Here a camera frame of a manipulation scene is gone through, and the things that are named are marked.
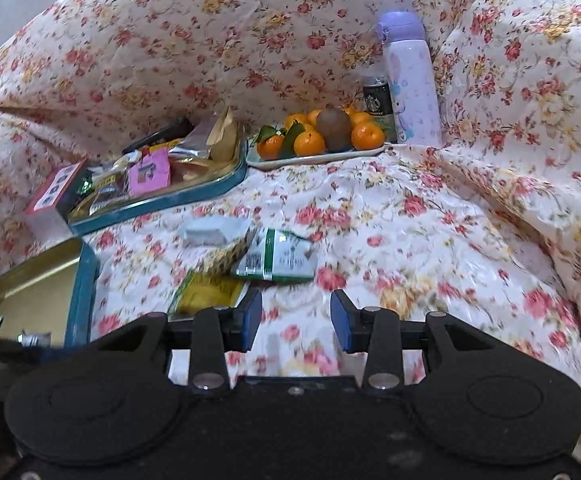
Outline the front middle tangerine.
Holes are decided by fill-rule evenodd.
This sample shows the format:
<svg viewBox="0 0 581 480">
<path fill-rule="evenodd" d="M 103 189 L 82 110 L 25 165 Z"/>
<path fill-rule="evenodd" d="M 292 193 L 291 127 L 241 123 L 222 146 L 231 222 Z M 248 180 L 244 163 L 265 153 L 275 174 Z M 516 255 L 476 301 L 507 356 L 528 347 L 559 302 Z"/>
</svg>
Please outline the front middle tangerine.
<svg viewBox="0 0 581 480">
<path fill-rule="evenodd" d="M 323 136 L 315 130 L 305 130 L 296 136 L 293 150 L 298 157 L 322 155 L 327 150 Z"/>
</svg>

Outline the floral sofa cover cloth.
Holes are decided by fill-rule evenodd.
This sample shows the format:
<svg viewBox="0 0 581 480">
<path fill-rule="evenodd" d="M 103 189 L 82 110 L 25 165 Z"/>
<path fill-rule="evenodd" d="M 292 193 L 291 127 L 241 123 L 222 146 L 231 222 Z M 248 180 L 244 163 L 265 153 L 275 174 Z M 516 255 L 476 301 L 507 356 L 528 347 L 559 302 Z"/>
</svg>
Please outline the floral sofa cover cloth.
<svg viewBox="0 0 581 480">
<path fill-rule="evenodd" d="M 246 217 L 309 238 L 317 273 L 271 286 L 228 372 L 330 376 L 330 296 L 448 312 L 581 385 L 581 0 L 58 0 L 0 49 L 0 274 L 45 243 L 24 211 L 52 169 L 116 158 L 179 116 L 253 127 L 353 102 L 379 13 L 420 15 L 443 144 L 250 170 L 230 192 L 100 230 L 91 333 L 164 311 L 204 258 L 180 224 Z M 576 450 L 581 460 L 581 439 Z"/>
</svg>

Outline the brown kiwi fruit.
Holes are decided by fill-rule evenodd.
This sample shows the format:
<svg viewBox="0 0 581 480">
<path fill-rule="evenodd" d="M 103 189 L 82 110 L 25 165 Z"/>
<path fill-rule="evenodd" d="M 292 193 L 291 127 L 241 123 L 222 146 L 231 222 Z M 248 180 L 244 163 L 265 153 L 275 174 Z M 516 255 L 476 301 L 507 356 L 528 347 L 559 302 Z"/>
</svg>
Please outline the brown kiwi fruit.
<svg viewBox="0 0 581 480">
<path fill-rule="evenodd" d="M 315 129 L 323 136 L 327 151 L 339 153 L 353 148 L 353 123 L 345 110 L 337 107 L 324 108 L 317 117 Z"/>
</svg>

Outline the white green striped snack packet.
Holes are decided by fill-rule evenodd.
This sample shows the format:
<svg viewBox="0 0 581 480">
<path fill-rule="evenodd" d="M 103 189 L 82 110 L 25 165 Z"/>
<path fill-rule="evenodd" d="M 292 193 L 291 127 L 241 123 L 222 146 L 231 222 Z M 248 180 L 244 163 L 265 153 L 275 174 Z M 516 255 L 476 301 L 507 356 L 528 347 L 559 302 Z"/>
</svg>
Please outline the white green striped snack packet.
<svg viewBox="0 0 581 480">
<path fill-rule="evenodd" d="M 231 273 L 243 280 L 270 283 L 304 283 L 317 272 L 311 240 L 292 232 L 260 228 Z"/>
</svg>

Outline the green pea yellow snack packet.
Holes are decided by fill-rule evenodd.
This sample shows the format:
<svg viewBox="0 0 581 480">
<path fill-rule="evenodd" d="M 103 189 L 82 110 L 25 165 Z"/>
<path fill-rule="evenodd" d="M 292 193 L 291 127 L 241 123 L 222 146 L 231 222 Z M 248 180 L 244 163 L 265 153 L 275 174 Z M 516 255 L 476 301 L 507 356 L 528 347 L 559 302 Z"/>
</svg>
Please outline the green pea yellow snack packet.
<svg viewBox="0 0 581 480">
<path fill-rule="evenodd" d="M 190 271 L 174 293 L 168 314 L 172 318 L 191 318 L 207 308 L 233 308 L 245 296 L 248 288 L 248 282 L 231 275 Z"/>
</svg>

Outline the pale grey snack bar packet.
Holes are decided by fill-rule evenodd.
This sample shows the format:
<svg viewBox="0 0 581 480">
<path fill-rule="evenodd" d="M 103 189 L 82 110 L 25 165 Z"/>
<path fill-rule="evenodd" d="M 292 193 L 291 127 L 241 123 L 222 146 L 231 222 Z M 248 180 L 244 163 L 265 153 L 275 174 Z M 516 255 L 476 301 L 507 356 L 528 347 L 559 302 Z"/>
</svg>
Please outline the pale grey snack bar packet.
<svg viewBox="0 0 581 480">
<path fill-rule="evenodd" d="M 251 227 L 247 218 L 208 216 L 184 222 L 182 240 L 196 246 L 224 246 L 245 237 Z"/>
</svg>

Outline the purple rabbit thermos bottle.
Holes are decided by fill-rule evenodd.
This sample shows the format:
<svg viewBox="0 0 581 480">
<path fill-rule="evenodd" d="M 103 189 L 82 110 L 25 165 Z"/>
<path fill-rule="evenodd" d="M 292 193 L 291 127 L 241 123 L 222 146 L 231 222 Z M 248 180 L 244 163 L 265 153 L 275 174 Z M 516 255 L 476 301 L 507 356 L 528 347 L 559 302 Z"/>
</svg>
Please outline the purple rabbit thermos bottle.
<svg viewBox="0 0 581 480">
<path fill-rule="evenodd" d="M 431 51 L 417 14 L 382 14 L 377 36 L 383 46 L 398 143 L 432 146 L 443 143 Z"/>
</svg>

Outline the dark starbucks coffee can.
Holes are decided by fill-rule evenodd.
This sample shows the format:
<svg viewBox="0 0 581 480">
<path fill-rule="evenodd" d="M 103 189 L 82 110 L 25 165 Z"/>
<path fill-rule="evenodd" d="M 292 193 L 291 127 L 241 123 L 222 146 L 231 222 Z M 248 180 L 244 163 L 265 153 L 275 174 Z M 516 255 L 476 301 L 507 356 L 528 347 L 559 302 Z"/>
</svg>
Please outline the dark starbucks coffee can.
<svg viewBox="0 0 581 480">
<path fill-rule="evenodd" d="M 391 90 L 384 76 L 363 76 L 361 79 L 365 110 L 385 133 L 386 141 L 397 142 Z"/>
</svg>

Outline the black remote control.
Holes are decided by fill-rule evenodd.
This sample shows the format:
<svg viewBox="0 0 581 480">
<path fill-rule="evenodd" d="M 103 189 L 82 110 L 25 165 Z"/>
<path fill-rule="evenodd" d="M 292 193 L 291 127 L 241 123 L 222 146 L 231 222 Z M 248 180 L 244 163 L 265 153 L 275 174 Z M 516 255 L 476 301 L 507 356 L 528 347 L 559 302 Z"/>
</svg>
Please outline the black remote control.
<svg viewBox="0 0 581 480">
<path fill-rule="evenodd" d="M 134 141 L 126 146 L 121 153 L 128 154 L 146 148 L 146 146 L 153 146 L 176 139 L 183 139 L 188 136 L 193 129 L 193 124 L 186 117 L 181 117 L 176 119 L 170 125 L 153 133 L 149 133 L 148 136 L 144 136 L 144 138 L 138 141 Z"/>
</svg>

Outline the yellow patterned biscuit packet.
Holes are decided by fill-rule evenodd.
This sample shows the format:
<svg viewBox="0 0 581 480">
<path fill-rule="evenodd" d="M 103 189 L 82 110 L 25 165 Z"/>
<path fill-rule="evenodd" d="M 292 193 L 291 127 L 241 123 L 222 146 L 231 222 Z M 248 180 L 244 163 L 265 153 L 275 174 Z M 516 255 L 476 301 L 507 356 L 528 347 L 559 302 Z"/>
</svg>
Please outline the yellow patterned biscuit packet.
<svg viewBox="0 0 581 480">
<path fill-rule="evenodd" d="M 247 233 L 245 236 L 233 240 L 226 246 L 214 248 L 209 254 L 202 258 L 196 270 L 209 275 L 221 275 L 228 273 L 235 263 L 242 259 L 250 246 L 254 234 Z"/>
</svg>

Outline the left tangerine with leaf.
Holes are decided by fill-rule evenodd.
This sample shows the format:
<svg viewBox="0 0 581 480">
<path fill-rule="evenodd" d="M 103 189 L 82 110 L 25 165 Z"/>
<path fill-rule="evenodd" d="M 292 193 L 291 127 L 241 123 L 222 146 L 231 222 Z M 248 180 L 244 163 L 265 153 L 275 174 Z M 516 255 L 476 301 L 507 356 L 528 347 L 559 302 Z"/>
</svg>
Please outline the left tangerine with leaf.
<svg viewBox="0 0 581 480">
<path fill-rule="evenodd" d="M 277 160 L 283 148 L 285 136 L 283 134 L 272 134 L 266 139 L 262 139 L 256 145 L 256 150 L 262 160 Z"/>
</svg>

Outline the pale fruit plate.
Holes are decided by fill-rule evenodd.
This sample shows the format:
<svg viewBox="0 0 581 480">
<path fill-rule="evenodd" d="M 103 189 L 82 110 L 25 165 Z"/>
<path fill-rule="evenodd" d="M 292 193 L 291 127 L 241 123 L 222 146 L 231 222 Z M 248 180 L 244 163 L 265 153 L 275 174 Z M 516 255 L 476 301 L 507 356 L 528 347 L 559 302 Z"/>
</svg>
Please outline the pale fruit plate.
<svg viewBox="0 0 581 480">
<path fill-rule="evenodd" d="M 273 170 L 281 168 L 284 166 L 296 166 L 296 165 L 319 165 L 327 164 L 328 162 L 340 162 L 341 160 L 353 159 L 358 157 L 371 157 L 378 154 L 382 154 L 386 148 L 389 148 L 391 144 L 384 143 L 379 148 L 373 148 L 373 150 L 349 150 L 340 153 L 324 153 L 321 155 L 311 155 L 311 156 L 293 156 L 289 158 L 281 158 L 274 160 L 264 160 L 260 157 L 256 148 L 256 141 L 250 140 L 248 142 L 248 148 L 245 155 L 246 164 L 251 168 L 256 168 L 262 171 Z"/>
</svg>

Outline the empty teal tin box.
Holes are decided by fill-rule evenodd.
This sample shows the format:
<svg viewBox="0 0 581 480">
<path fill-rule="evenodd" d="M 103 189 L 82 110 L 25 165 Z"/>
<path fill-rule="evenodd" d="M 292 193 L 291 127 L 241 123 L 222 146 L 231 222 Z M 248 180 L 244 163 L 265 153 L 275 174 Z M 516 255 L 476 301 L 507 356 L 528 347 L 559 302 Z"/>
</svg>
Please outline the empty teal tin box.
<svg viewBox="0 0 581 480">
<path fill-rule="evenodd" d="M 81 238 L 65 240 L 0 276 L 0 339 L 79 347 L 90 339 L 100 261 Z"/>
</svg>

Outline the teal tin tray with snacks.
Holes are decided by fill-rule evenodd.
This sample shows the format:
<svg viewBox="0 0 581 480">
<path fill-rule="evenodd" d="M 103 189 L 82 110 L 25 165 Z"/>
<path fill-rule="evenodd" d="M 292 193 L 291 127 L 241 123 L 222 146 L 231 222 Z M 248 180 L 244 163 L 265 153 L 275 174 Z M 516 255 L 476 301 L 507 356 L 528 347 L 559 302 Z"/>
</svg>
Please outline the teal tin tray with snacks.
<svg viewBox="0 0 581 480">
<path fill-rule="evenodd" d="M 246 155 L 248 143 L 240 139 L 236 144 L 234 156 L 229 162 L 212 162 L 204 160 L 196 164 L 193 160 L 184 159 L 182 164 L 189 174 L 197 176 L 182 180 L 153 193 L 138 197 L 129 197 L 90 214 L 90 206 L 94 198 L 88 197 L 68 216 L 68 226 L 74 235 L 82 236 L 122 223 L 143 214 L 164 209 L 202 202 L 218 197 L 245 179 L 247 172 Z"/>
</svg>

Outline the pink snack packet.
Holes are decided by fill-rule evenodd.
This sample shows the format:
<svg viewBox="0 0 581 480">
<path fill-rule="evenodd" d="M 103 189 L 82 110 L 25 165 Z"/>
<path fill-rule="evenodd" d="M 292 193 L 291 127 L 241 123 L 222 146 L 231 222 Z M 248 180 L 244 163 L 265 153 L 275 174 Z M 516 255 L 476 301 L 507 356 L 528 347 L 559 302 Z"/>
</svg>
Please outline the pink snack packet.
<svg viewBox="0 0 581 480">
<path fill-rule="evenodd" d="M 144 156 L 129 170 L 128 188 L 131 196 L 141 196 L 170 185 L 170 162 L 167 148 Z"/>
</svg>

